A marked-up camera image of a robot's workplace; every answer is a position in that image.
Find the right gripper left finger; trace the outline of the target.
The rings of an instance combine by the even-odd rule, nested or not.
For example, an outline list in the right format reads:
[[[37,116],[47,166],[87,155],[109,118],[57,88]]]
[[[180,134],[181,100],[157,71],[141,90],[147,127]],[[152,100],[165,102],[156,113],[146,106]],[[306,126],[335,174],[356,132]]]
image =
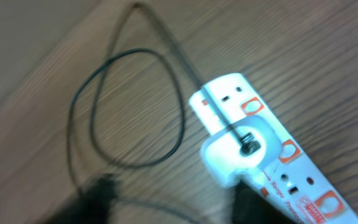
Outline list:
[[[113,174],[103,174],[82,193],[69,200],[43,224],[106,224],[110,210],[117,200],[116,180]]]

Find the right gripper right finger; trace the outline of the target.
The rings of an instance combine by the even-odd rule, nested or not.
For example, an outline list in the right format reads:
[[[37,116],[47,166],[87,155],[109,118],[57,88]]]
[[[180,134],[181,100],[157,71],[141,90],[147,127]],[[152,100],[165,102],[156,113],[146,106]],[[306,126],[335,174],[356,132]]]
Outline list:
[[[233,188],[231,223],[295,224],[244,182],[239,182]]]

